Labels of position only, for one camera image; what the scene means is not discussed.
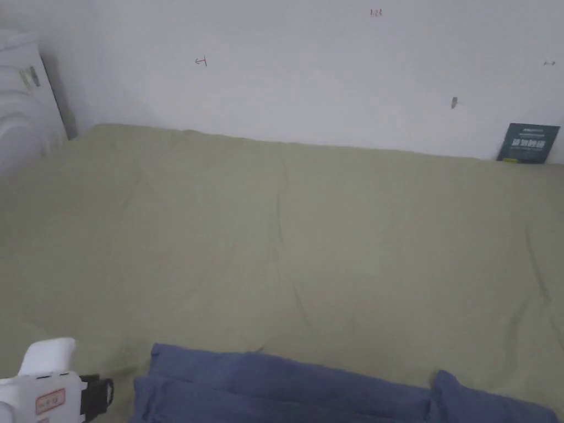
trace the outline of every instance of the mattress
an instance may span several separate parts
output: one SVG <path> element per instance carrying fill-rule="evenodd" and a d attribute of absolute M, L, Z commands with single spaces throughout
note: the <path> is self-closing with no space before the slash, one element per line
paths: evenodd
<path fill-rule="evenodd" d="M 0 182 L 0 370 L 264 351 L 564 415 L 564 167 L 102 125 Z"/>

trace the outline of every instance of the small sticker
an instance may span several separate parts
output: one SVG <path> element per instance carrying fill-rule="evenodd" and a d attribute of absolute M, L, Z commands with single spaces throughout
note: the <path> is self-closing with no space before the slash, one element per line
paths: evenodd
<path fill-rule="evenodd" d="M 58 391 L 51 392 L 50 394 L 40 396 L 36 399 L 36 415 L 39 416 L 46 411 L 62 406 L 66 399 L 67 393 L 64 389 L 59 389 Z"/>

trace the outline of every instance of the white wall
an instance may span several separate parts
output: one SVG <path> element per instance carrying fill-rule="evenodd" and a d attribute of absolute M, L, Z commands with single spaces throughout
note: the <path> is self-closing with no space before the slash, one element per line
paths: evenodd
<path fill-rule="evenodd" d="M 483 158 L 511 122 L 564 124 L 563 18 L 562 0 L 0 0 L 0 24 L 42 36 L 71 134 L 125 122 Z"/>

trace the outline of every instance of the folded fabric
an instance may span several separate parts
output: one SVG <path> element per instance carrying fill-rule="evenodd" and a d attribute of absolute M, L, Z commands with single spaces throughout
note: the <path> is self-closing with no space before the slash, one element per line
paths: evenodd
<path fill-rule="evenodd" d="M 405 422 L 422 421 L 431 400 L 429 389 L 254 352 L 219 354 L 155 344 L 149 375 Z"/>
<path fill-rule="evenodd" d="M 401 420 L 331 408 L 231 394 L 158 376 L 137 379 L 135 392 L 136 407 L 131 423 L 401 423 Z"/>
<path fill-rule="evenodd" d="M 469 389 L 445 371 L 437 374 L 432 390 L 431 423 L 558 423 L 547 408 Z"/>
<path fill-rule="evenodd" d="M 156 344 L 135 382 L 131 423 L 557 423 L 534 404 L 461 386 L 439 372 L 432 389 L 392 384 L 266 354 L 219 354 Z"/>

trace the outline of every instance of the dark green card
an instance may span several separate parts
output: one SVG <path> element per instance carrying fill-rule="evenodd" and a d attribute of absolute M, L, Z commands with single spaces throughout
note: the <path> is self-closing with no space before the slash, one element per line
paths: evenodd
<path fill-rule="evenodd" d="M 544 163 L 559 129 L 559 126 L 510 124 L 497 160 Z"/>

